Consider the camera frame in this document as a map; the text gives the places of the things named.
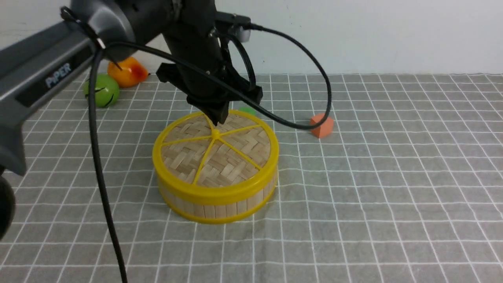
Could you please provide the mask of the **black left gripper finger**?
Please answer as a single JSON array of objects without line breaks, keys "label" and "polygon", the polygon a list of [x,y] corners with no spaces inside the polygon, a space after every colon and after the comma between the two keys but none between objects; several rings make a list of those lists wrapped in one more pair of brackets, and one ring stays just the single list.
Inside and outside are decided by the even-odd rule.
[{"label": "black left gripper finger", "polygon": [[202,104],[201,111],[209,118],[210,122],[217,126],[220,122],[220,107],[217,104]]}]

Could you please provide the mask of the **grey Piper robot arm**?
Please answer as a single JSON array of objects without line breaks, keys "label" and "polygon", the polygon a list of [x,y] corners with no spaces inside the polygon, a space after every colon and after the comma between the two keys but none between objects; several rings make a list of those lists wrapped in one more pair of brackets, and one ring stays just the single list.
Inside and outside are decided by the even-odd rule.
[{"label": "grey Piper robot arm", "polygon": [[171,54],[260,103],[253,74],[234,69],[228,42],[242,48],[250,18],[217,11],[213,0],[72,0],[62,21],[1,50],[1,171],[27,172],[24,122],[65,89],[112,42],[145,45],[162,35]]}]

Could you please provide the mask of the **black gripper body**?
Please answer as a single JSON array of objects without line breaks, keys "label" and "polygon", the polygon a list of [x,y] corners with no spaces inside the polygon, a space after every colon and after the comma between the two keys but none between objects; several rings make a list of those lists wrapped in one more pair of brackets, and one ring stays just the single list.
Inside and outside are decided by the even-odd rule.
[{"label": "black gripper body", "polygon": [[156,74],[187,95],[187,102],[202,104],[239,101],[243,97],[260,104],[263,91],[243,43],[215,28],[213,0],[174,0],[176,20],[162,32],[171,54],[190,63],[162,63]]}]

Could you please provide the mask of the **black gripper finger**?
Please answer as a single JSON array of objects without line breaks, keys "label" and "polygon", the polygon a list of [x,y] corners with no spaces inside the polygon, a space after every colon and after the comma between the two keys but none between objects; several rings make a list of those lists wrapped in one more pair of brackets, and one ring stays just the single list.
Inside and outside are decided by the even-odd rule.
[{"label": "black gripper finger", "polygon": [[229,115],[229,102],[221,102],[218,105],[218,122],[224,124]]}]

